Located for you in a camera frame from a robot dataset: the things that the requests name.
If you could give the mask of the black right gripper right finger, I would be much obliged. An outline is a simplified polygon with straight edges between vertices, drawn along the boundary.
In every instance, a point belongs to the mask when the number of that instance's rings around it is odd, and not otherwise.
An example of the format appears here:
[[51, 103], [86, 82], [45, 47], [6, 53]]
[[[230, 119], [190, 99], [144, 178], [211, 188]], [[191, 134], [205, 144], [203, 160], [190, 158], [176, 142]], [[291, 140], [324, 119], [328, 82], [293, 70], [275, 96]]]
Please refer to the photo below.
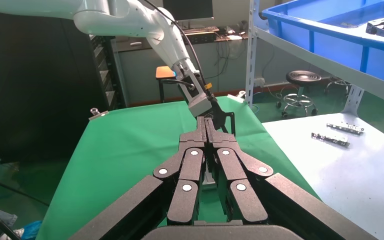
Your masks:
[[373, 236], [266, 163], [241, 150], [234, 135], [205, 120], [207, 153], [229, 221], [282, 227], [300, 240], [371, 240]]

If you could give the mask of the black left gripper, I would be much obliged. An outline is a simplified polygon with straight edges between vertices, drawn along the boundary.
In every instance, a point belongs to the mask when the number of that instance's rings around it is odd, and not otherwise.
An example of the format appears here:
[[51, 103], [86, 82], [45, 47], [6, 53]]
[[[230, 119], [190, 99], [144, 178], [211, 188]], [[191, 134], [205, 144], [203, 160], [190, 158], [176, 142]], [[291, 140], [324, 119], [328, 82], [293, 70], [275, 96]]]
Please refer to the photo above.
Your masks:
[[225, 113], [220, 107], [218, 100], [213, 95], [209, 98], [209, 101], [211, 103], [210, 114], [211, 114], [214, 129], [221, 130], [224, 133], [228, 133], [228, 130], [225, 124], [226, 124], [226, 118], [229, 117], [231, 134], [235, 135], [236, 134], [235, 113], [234, 112]]

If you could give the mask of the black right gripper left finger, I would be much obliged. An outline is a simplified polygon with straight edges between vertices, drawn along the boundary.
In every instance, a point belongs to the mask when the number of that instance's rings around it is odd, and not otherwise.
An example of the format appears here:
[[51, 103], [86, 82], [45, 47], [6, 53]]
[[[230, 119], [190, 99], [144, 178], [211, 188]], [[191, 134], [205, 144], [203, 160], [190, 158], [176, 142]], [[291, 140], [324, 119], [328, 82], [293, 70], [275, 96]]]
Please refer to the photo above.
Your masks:
[[74, 233], [72, 240], [140, 240], [164, 219], [189, 225], [197, 218], [205, 171], [205, 119], [179, 137], [178, 151]]

